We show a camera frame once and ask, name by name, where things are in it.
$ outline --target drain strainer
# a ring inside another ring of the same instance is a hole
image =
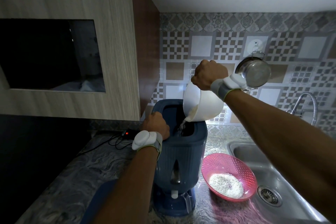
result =
[[[259,197],[268,205],[279,207],[282,205],[282,199],[278,192],[267,186],[259,186],[257,189]]]

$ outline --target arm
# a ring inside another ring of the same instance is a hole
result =
[[[142,130],[159,132],[163,140],[169,137],[169,126],[158,112],[144,121]],[[146,223],[157,158],[158,152],[151,146],[136,153],[96,215],[94,224]]]
[[[215,61],[202,61],[192,82],[209,90],[228,76]],[[254,142],[290,184],[331,222],[336,222],[336,141],[300,118],[270,106],[241,90],[225,103]]]

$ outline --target patterned tile backsplash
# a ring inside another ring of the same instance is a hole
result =
[[[161,14],[160,82],[145,113],[161,99],[182,99],[203,59],[213,59],[234,73],[251,55],[249,46],[255,41],[266,54],[272,76],[247,94],[286,111],[301,93],[312,92],[318,102],[317,126],[336,132],[336,13],[332,12]],[[298,113],[304,119],[312,110],[311,100],[304,97]],[[207,124],[241,126],[226,105]]]

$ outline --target kitchen counter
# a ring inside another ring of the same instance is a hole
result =
[[[235,139],[235,131],[220,131],[219,127],[208,126],[205,155],[227,153],[226,144],[232,140],[250,141],[249,138]],[[91,149],[108,138],[106,135],[95,136],[83,150]],[[99,186],[119,178],[134,154],[131,146],[116,150],[114,146],[105,144],[75,158],[17,223],[79,223]],[[217,197],[209,190],[202,175],[195,186],[195,193],[196,206],[190,215],[172,218],[157,215],[151,209],[148,223],[267,223],[254,211],[250,201],[233,203]]]

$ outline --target pink bowl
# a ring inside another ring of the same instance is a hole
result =
[[[213,174],[232,174],[243,185],[244,193],[241,198],[226,197],[217,192],[209,185],[210,177]],[[251,169],[239,159],[224,153],[213,153],[203,159],[202,175],[209,188],[217,196],[233,202],[241,202],[249,199],[257,191],[257,180]]]

